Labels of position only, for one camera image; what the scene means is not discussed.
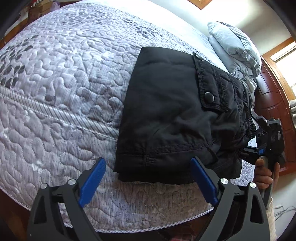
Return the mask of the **right hand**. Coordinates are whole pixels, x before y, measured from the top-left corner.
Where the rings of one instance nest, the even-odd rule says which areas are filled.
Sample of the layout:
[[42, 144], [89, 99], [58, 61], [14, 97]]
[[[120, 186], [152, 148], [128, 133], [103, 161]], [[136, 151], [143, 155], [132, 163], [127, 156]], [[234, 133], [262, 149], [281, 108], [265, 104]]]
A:
[[279, 176], [279, 163], [275, 163], [274, 171], [272, 172], [264, 166], [264, 160], [262, 158], [256, 160], [253, 182], [257, 185], [259, 190], [266, 190], [271, 184], [273, 185], [274, 190], [278, 183]]

